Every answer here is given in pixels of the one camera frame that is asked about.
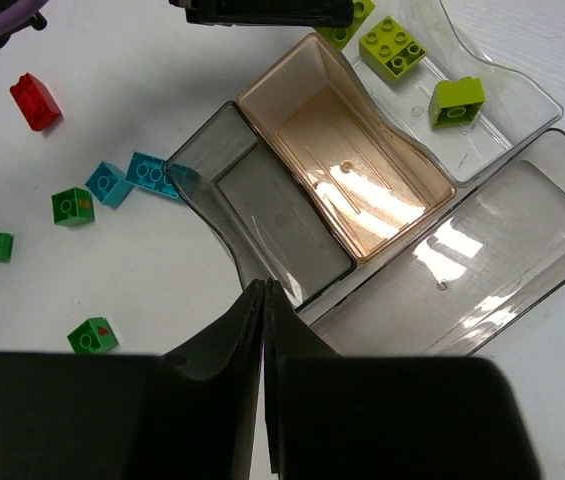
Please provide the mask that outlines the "lime sloped lego brick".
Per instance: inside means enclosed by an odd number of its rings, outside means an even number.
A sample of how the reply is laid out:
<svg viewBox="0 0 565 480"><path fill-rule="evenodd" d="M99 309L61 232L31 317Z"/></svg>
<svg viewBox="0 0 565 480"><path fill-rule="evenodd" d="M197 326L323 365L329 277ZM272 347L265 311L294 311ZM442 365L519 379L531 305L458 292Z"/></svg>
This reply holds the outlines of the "lime sloped lego brick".
<svg viewBox="0 0 565 480"><path fill-rule="evenodd" d="M393 17L384 17L359 40L363 62L382 80L393 83L409 73L427 51Z"/></svg>

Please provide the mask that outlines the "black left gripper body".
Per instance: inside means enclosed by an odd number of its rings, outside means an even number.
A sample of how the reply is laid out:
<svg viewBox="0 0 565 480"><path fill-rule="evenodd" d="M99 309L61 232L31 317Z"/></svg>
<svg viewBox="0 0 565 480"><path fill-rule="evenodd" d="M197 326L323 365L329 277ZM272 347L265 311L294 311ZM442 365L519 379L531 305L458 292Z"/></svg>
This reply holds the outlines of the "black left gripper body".
<svg viewBox="0 0 565 480"><path fill-rule="evenodd" d="M348 0L170 0L197 25L347 27L354 16Z"/></svg>

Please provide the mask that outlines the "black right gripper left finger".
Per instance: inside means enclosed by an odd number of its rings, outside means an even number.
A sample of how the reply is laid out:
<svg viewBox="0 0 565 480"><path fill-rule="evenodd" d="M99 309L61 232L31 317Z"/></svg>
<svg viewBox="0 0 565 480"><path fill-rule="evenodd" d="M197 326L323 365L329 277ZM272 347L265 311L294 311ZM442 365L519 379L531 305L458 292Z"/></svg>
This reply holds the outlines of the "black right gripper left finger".
<svg viewBox="0 0 565 480"><path fill-rule="evenodd" d="M265 290L161 356L0 352L0 479L247 477Z"/></svg>

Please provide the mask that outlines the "red long lego brick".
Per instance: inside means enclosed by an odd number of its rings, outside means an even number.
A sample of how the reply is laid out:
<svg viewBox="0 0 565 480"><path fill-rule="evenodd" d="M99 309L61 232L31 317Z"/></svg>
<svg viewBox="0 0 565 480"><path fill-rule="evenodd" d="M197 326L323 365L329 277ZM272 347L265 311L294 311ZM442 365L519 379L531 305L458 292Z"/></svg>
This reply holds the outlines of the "red long lego brick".
<svg viewBox="0 0 565 480"><path fill-rule="evenodd" d="M47 87L30 73L22 75L9 92L34 132L51 127L62 115L61 109Z"/></svg>

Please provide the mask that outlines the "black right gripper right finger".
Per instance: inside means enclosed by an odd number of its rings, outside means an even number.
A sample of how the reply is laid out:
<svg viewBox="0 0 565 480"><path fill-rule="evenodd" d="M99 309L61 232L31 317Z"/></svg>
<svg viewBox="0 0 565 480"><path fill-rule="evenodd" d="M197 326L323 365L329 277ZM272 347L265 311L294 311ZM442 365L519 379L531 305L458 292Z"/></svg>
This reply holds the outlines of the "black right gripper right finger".
<svg viewBox="0 0 565 480"><path fill-rule="evenodd" d="M263 304L265 420L281 479L537 479L513 391L479 357L336 353L281 284Z"/></svg>

